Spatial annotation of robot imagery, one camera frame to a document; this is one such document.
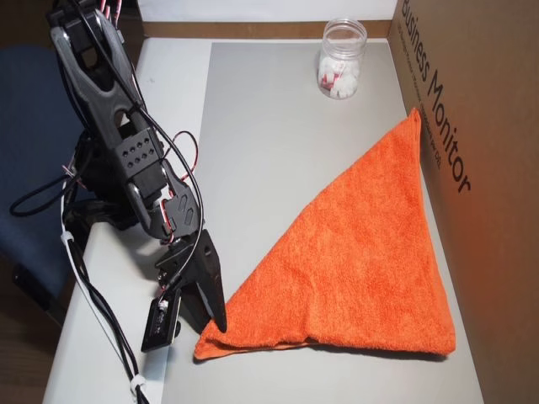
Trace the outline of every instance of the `clear plastic jar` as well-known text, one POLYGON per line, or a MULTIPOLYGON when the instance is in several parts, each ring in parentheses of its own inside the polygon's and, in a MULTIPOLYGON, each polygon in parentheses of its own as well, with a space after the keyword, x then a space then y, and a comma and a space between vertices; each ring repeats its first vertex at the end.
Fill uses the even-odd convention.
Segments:
POLYGON ((334 19, 323 31, 318 86, 331 98, 351 97, 357 90, 367 31, 353 19, 334 19))

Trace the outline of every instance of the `folded towel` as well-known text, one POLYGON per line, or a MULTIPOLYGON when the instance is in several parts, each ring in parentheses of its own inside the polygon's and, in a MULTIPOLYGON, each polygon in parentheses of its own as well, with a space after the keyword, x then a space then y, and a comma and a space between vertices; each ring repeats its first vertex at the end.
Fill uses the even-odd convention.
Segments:
POLYGON ((210 322, 197 359, 310 344, 447 355, 455 329, 424 216, 417 110, 311 202, 210 322))

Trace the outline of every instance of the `black cable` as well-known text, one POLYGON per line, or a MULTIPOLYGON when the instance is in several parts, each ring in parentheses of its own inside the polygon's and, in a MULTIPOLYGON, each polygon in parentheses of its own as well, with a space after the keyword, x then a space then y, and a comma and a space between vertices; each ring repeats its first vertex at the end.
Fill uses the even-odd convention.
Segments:
POLYGON ((135 97, 133 96, 133 94, 131 93, 131 91, 129 90, 129 88, 127 87, 127 84, 125 84, 123 78, 121 77, 121 75, 118 73, 118 71, 116 70, 112 60, 110 60, 109 58, 109 55, 107 54, 107 52, 104 50, 103 46, 101 45, 101 43, 99 42, 99 40, 97 39, 95 33, 93 32, 93 29, 92 27, 90 26, 90 23, 88 22, 88 19, 86 18, 86 15, 84 15, 84 11, 82 9, 82 7, 80 6, 80 4, 76 1, 76 0, 70 0, 70 3, 73 5, 73 7, 77 10, 77 13, 79 15, 79 17, 81 18, 81 20, 83 21, 83 25, 84 25, 84 28, 87 32, 87 34, 89 35, 90 37, 90 40, 92 41, 92 44, 96 47, 96 49, 98 50, 99 52, 99 55, 101 57, 103 57, 103 59, 106 61, 110 71, 112 72, 112 74, 114 75, 115 77, 115 80, 117 81, 117 83, 120 85, 121 89, 123 90, 123 92, 125 93, 125 95, 127 96, 127 98, 130 100, 130 102, 132 103, 133 105, 133 108, 138 111, 139 114, 142 115, 142 117, 144 118, 144 120, 150 125, 152 126, 153 128, 155 128, 159 133, 161 133, 161 135, 163 136, 163 138, 165 139, 165 141, 168 143, 168 145, 172 148, 172 150, 174 151, 174 153, 178 156, 178 159, 181 161, 182 165, 184 166, 187 174, 189 175, 189 179, 191 180, 192 184, 193 184, 193 188, 195 189, 195 193, 196 193, 196 198, 198 199, 198 203, 199 203, 199 217, 200 217, 200 222, 199 222, 199 230, 197 232, 197 235, 196 235, 196 239, 195 239, 195 243, 193 244, 193 248, 191 249, 191 252, 189 253, 189 256, 187 257, 187 259, 185 260, 183 266, 170 278, 170 280, 167 282, 166 285, 164 285, 163 287, 163 292, 161 294, 161 298, 163 298, 165 296, 165 294, 171 290, 173 291, 174 288, 177 286, 178 284, 178 281, 179 281, 179 278, 181 276, 181 274, 184 272, 185 268, 187 268, 187 264, 189 263, 189 261, 191 260, 191 258, 193 257, 193 255, 195 254, 195 249, 197 248, 198 244, 199 244, 199 241, 200 241, 200 234, 202 233, 202 228, 203 228, 203 225, 204 225, 204 205, 202 203, 202 196, 200 195, 200 189, 199 189, 199 186, 198 186, 198 183, 196 182, 196 179, 195 179, 195 176, 193 175, 193 173, 191 172, 191 169, 189 167, 189 164, 185 161, 185 158, 184 156, 182 155, 182 153, 179 151, 179 149, 176 147, 176 145, 174 145, 174 142, 172 141, 172 139, 167 135, 167 133, 163 130, 163 128, 155 121, 154 118, 152 118, 152 116, 141 106, 141 104, 135 99, 135 97))
MULTIPOLYGON (((118 322, 118 319, 110 308, 109 303, 90 282, 88 269, 86 268, 86 264, 84 263, 83 253, 80 250, 80 247, 73 240, 69 240, 67 244, 72 253, 73 262, 75 263, 75 270, 77 271, 80 279, 84 283, 84 286, 86 287, 88 294, 90 295, 90 299, 95 304, 99 312, 103 315, 104 319, 109 323, 110 328, 115 335, 116 343, 118 344, 121 361, 124 365, 125 372, 127 373, 129 380, 132 380, 134 375, 138 375, 139 373, 133 350, 131 349, 130 344, 127 342, 127 338, 125 337, 125 334, 121 328, 120 323, 118 322), (125 354, 127 354, 129 360, 131 361, 132 371, 127 362, 127 357, 125 356, 125 354)), ((142 394, 141 387, 139 385, 136 387, 135 392, 137 403, 149 404, 146 397, 142 394)))
POLYGON ((16 210, 17 207, 19 207, 21 204, 26 202, 28 199, 36 196, 37 194, 42 193, 43 191, 49 189, 53 185, 60 183, 61 181, 68 179, 69 176, 67 174, 63 174, 62 176, 50 181, 49 183, 46 183, 45 185, 40 186, 38 189, 34 189, 31 192, 28 192, 27 194, 21 196, 17 200, 15 200, 11 206, 9 206, 9 213, 16 217, 26 217, 26 216, 32 216, 36 215, 40 212, 42 212, 45 209, 50 208, 53 206, 53 204, 59 200, 64 194, 66 194, 68 191, 71 190, 75 185, 77 185, 77 181, 81 178, 84 171, 88 167, 89 163, 92 160, 92 151, 90 151, 86 157, 86 160, 84 160, 83 165, 80 167, 78 172, 69 180, 66 187, 62 189, 58 194, 53 196, 51 199, 47 200, 44 204, 39 205, 38 207, 30 210, 16 210))
POLYGON ((133 66, 133 62, 131 61, 131 59, 129 60, 129 63, 131 64, 131 74, 133 75, 136 91, 138 92, 138 96, 141 98, 142 101, 142 107, 147 110, 146 101, 144 101, 144 97, 142 97, 141 86, 139 86, 138 80, 136 79, 135 66, 133 66))
MULTIPOLYGON (((180 132, 178 132, 178 133, 174 136, 173 140, 174 140, 176 137, 178 137, 178 136, 180 136, 180 135, 183 135, 183 134, 186 134, 186 135, 187 135, 188 137, 190 137, 191 140, 193 141, 193 145, 195 146, 195 162, 196 162, 196 160, 197 160, 197 158, 198 158, 198 155, 199 155, 199 144, 197 143, 195 137, 193 136, 193 134, 192 134, 191 132, 189 132, 188 130, 181 130, 180 132)), ((169 152, 170 152, 170 147, 167 149, 167 151, 166 151, 165 154, 163 155, 163 158, 166 158, 169 152)))

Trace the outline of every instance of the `chair seat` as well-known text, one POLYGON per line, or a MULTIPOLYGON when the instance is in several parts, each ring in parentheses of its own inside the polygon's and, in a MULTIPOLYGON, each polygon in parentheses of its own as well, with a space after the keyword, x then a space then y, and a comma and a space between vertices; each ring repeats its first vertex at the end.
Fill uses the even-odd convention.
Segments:
MULTIPOLYGON (((31 217, 12 217, 21 195, 62 175, 83 130, 69 103, 54 51, 23 45, 0 50, 0 251, 26 267, 54 296, 70 271, 60 241, 60 203, 31 217)), ((26 210, 61 189, 44 192, 26 210)))

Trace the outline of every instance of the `cardboard box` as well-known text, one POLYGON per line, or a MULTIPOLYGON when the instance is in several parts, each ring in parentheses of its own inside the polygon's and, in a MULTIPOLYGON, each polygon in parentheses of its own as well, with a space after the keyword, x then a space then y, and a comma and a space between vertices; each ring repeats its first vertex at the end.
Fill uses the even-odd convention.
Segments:
POLYGON ((485 402, 539 397, 539 3, 399 0, 389 44, 485 402))

